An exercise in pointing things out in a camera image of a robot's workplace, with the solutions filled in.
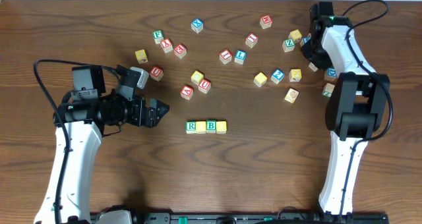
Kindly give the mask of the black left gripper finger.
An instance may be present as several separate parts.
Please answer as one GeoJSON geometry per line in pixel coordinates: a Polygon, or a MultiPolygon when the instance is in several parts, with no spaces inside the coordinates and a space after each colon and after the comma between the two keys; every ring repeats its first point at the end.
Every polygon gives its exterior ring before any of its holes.
{"type": "Polygon", "coordinates": [[[156,116],[154,117],[154,126],[157,126],[162,118],[166,115],[167,111],[156,111],[156,116]]]}
{"type": "Polygon", "coordinates": [[[169,105],[160,101],[160,100],[155,100],[156,105],[156,114],[157,115],[165,115],[168,111],[169,111],[169,105]]]}

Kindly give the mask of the blue T block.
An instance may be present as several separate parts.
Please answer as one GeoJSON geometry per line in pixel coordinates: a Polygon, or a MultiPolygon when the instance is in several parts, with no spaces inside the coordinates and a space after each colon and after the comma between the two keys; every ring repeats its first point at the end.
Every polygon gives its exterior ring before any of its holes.
{"type": "Polygon", "coordinates": [[[309,63],[309,68],[313,71],[316,72],[318,71],[318,68],[313,64],[313,63],[309,63]]]}

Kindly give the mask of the green R block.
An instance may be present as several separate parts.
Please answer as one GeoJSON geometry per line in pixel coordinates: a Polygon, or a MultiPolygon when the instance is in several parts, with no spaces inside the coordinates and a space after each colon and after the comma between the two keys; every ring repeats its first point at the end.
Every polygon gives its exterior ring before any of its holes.
{"type": "Polygon", "coordinates": [[[196,122],[187,121],[185,124],[185,131],[187,134],[196,134],[196,122]]]}

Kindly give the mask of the yellow O block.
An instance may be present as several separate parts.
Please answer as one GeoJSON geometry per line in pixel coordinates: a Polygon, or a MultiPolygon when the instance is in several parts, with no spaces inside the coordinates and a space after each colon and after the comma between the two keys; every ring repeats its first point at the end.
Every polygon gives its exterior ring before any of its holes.
{"type": "Polygon", "coordinates": [[[195,122],[195,132],[197,134],[206,133],[206,121],[196,121],[195,122]]]}
{"type": "Polygon", "coordinates": [[[227,132],[227,122],[226,121],[217,121],[216,122],[216,133],[225,134],[227,132]]]}

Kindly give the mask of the green B block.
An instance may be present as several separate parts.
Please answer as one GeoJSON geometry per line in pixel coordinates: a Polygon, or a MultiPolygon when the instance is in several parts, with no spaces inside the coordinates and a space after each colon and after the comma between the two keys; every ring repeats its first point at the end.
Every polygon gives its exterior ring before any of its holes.
{"type": "Polygon", "coordinates": [[[216,133],[216,121],[206,121],[206,133],[216,133]]]}

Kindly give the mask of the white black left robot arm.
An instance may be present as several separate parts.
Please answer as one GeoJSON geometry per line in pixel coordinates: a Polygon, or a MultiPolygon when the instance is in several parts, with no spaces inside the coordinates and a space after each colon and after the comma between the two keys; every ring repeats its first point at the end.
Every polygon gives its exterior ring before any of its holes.
{"type": "Polygon", "coordinates": [[[136,223],[133,210],[90,215],[90,190],[95,158],[107,135],[106,126],[124,124],[152,128],[169,105],[135,94],[149,77],[147,71],[121,65],[110,68],[75,63],[73,90],[53,107],[56,151],[49,185],[35,223],[136,223]]]}

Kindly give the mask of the blue 5 block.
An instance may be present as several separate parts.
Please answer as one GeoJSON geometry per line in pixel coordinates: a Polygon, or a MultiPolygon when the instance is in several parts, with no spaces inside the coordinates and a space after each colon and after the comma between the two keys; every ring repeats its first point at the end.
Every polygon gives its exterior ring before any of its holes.
{"type": "Polygon", "coordinates": [[[303,37],[300,41],[300,46],[303,47],[311,38],[310,37],[303,37]]]}

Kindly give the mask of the yellow block upper right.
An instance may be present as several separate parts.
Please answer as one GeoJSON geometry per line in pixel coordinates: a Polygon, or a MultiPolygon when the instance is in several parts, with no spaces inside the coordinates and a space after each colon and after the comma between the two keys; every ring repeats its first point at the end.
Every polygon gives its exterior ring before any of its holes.
{"type": "Polygon", "coordinates": [[[299,30],[293,30],[289,33],[288,38],[292,39],[295,43],[299,43],[301,41],[302,34],[299,30]]]}

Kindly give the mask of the green Z block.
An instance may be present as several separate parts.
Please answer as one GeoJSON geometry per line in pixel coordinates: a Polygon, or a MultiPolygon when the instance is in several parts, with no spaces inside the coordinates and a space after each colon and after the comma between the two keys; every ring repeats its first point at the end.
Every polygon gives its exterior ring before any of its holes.
{"type": "Polygon", "coordinates": [[[286,39],[283,41],[282,48],[286,53],[293,51],[295,48],[295,42],[292,39],[286,39]]]}

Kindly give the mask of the red A block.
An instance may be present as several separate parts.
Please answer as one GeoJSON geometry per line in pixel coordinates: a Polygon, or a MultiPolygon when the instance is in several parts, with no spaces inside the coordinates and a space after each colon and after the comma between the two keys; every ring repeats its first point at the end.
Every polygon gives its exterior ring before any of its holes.
{"type": "Polygon", "coordinates": [[[181,89],[181,97],[190,100],[194,94],[194,89],[190,86],[184,85],[181,89]]]}

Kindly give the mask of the blue D block right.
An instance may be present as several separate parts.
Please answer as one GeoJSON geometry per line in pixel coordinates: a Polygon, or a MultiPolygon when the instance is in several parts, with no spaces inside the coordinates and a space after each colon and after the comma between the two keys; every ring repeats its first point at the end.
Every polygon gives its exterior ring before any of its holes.
{"type": "Polygon", "coordinates": [[[337,79],[337,73],[334,67],[327,68],[324,73],[324,79],[327,81],[335,81],[337,79]]]}

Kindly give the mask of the yellow hammer picture block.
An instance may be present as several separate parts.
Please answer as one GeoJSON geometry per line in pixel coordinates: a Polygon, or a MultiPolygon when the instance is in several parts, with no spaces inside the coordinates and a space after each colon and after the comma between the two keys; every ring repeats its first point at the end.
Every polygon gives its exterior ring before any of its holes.
{"type": "Polygon", "coordinates": [[[299,82],[302,78],[301,69],[291,69],[289,72],[290,82],[299,82]]]}

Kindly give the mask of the red U block left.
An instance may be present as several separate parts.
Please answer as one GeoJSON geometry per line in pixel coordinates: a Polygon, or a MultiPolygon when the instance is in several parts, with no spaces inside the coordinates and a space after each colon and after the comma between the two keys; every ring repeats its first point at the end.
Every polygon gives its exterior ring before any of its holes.
{"type": "Polygon", "coordinates": [[[160,67],[154,66],[150,71],[150,76],[156,81],[160,81],[164,76],[164,72],[160,67]]]}

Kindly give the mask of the red u block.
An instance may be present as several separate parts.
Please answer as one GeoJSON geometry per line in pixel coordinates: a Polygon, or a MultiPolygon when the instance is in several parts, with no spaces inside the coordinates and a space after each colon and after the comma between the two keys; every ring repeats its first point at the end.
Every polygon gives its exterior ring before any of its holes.
{"type": "Polygon", "coordinates": [[[154,66],[150,71],[150,76],[156,81],[160,81],[164,76],[164,72],[160,67],[154,66]]]}
{"type": "Polygon", "coordinates": [[[200,92],[207,94],[209,90],[211,89],[211,85],[212,85],[211,81],[204,78],[199,82],[198,89],[200,92]]]}

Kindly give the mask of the green 7 block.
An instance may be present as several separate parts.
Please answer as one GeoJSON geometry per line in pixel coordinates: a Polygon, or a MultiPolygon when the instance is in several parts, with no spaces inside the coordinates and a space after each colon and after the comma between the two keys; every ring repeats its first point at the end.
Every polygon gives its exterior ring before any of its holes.
{"type": "Polygon", "coordinates": [[[334,84],[327,83],[323,88],[322,95],[330,98],[334,91],[334,88],[335,88],[334,84]]]}

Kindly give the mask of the blue 2 block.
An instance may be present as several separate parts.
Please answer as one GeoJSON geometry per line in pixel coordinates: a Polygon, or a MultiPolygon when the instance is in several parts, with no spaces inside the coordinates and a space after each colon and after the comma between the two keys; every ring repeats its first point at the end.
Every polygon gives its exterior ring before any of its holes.
{"type": "Polygon", "coordinates": [[[285,73],[281,69],[276,69],[271,76],[271,81],[275,84],[279,84],[285,76],[285,73]]]}

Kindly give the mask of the yellow block near centre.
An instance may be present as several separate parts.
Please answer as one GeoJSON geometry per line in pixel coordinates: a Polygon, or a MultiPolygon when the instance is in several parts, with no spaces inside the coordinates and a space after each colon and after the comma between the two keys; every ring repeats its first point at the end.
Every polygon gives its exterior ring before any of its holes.
{"type": "Polygon", "coordinates": [[[199,71],[194,71],[194,73],[191,75],[191,82],[196,84],[197,86],[200,84],[200,82],[204,79],[204,75],[199,71]]]}

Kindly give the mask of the red U block centre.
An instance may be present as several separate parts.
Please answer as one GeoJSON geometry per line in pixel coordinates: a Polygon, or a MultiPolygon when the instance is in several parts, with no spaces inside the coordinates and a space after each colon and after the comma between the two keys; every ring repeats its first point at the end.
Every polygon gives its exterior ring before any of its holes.
{"type": "Polygon", "coordinates": [[[204,78],[199,82],[198,89],[200,92],[207,94],[209,90],[211,89],[211,85],[212,85],[211,81],[204,78]]]}

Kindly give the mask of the yellow snail picture block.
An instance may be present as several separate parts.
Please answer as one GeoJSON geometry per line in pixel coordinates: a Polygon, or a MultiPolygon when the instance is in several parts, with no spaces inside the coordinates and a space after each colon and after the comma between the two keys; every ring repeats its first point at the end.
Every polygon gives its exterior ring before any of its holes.
{"type": "Polygon", "coordinates": [[[294,90],[293,88],[290,88],[287,91],[287,94],[285,96],[285,100],[290,102],[290,103],[294,103],[295,100],[297,99],[297,96],[299,95],[299,92],[297,90],[294,90]]]}

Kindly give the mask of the red block top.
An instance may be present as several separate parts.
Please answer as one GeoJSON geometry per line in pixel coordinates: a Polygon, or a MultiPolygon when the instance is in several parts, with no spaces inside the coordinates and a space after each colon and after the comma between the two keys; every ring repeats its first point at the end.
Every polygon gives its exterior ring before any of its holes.
{"type": "Polygon", "coordinates": [[[269,14],[260,17],[260,26],[262,29],[267,29],[271,27],[272,23],[273,23],[273,20],[269,14]]]}

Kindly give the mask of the yellow block far left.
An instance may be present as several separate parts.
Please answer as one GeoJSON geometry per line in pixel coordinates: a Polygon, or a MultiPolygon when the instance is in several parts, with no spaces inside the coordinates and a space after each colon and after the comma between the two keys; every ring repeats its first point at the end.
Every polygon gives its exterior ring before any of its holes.
{"type": "Polygon", "coordinates": [[[148,56],[147,56],[146,51],[144,49],[135,51],[135,57],[136,57],[139,64],[148,62],[148,56]]]}

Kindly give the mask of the yellow S block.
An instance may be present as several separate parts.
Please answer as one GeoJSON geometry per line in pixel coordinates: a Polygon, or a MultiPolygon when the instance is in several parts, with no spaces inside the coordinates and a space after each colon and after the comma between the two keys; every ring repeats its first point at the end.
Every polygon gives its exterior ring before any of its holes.
{"type": "Polygon", "coordinates": [[[254,83],[258,86],[261,87],[263,86],[266,81],[267,81],[268,77],[263,73],[263,72],[259,72],[255,77],[254,77],[254,83]]]}

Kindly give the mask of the red E block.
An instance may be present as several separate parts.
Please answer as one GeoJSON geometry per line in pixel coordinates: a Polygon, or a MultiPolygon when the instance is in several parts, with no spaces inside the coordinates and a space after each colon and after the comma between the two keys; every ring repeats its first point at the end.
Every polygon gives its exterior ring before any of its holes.
{"type": "Polygon", "coordinates": [[[187,54],[187,48],[182,44],[182,43],[179,43],[178,45],[176,45],[175,46],[175,48],[174,48],[174,54],[178,57],[178,58],[180,58],[180,59],[182,59],[182,58],[184,58],[184,56],[186,56],[186,54],[187,54]]]}

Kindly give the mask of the red I block upper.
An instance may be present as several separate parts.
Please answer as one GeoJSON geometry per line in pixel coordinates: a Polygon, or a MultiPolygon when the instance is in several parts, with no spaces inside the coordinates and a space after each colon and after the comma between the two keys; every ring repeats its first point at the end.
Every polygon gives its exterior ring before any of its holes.
{"type": "Polygon", "coordinates": [[[253,48],[258,42],[258,36],[254,33],[250,33],[246,39],[245,44],[248,45],[250,48],[253,48]]]}

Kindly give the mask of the red i block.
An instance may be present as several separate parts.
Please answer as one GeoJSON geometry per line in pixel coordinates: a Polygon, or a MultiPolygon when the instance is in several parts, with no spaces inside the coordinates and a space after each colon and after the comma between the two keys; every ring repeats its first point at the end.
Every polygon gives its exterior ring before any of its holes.
{"type": "Polygon", "coordinates": [[[220,61],[224,65],[226,65],[227,63],[229,63],[232,60],[232,57],[233,57],[233,55],[231,54],[231,52],[229,51],[229,49],[224,49],[219,54],[220,61]]]}
{"type": "Polygon", "coordinates": [[[246,39],[245,44],[248,45],[250,48],[253,48],[258,42],[258,36],[254,33],[250,33],[246,39]]]}

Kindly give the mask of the red X block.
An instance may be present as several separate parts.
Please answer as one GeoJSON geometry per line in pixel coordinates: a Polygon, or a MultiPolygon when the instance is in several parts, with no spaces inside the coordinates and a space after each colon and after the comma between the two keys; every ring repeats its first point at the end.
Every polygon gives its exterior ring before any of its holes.
{"type": "Polygon", "coordinates": [[[173,50],[173,44],[169,38],[166,38],[160,42],[160,45],[164,51],[164,53],[169,53],[173,50]]]}

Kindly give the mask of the blue L block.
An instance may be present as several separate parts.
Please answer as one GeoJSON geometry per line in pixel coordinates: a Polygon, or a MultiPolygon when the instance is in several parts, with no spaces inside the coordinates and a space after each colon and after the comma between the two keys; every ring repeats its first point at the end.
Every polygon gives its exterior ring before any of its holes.
{"type": "Polygon", "coordinates": [[[245,62],[247,53],[242,50],[237,50],[235,54],[235,62],[242,65],[245,62]]]}

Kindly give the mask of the green F block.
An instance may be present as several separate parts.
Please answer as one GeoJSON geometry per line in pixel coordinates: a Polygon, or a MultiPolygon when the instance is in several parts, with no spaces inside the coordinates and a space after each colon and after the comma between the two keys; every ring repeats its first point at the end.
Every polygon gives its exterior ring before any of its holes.
{"type": "Polygon", "coordinates": [[[155,30],[153,31],[152,34],[153,34],[155,44],[159,44],[160,42],[164,40],[164,34],[162,30],[155,30]]]}

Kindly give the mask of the red I block left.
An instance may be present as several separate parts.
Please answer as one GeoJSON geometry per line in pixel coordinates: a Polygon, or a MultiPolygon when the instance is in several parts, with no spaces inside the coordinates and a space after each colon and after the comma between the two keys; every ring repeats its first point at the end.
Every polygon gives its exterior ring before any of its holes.
{"type": "Polygon", "coordinates": [[[229,51],[229,49],[224,49],[219,54],[220,61],[224,65],[226,65],[227,63],[229,63],[232,60],[232,57],[233,57],[233,55],[231,54],[231,52],[229,51]]]}

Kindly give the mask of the blue X block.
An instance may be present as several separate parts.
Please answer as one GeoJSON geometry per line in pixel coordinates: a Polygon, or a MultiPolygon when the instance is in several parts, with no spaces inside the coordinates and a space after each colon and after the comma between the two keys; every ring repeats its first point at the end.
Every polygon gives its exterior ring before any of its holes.
{"type": "Polygon", "coordinates": [[[201,19],[196,18],[191,22],[191,29],[196,32],[197,34],[201,32],[204,28],[204,23],[201,19]]]}

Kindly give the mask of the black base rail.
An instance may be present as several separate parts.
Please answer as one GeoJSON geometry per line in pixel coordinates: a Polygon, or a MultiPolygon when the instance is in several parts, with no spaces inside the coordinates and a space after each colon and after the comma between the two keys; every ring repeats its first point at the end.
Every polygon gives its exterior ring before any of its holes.
{"type": "MultiPolygon", "coordinates": [[[[318,213],[300,213],[298,210],[284,210],[279,214],[188,214],[188,213],[142,213],[136,214],[132,223],[147,224],[217,224],[217,223],[340,223],[334,216],[321,216],[318,213]]],[[[349,214],[342,218],[341,223],[388,224],[386,214],[349,214]]]]}

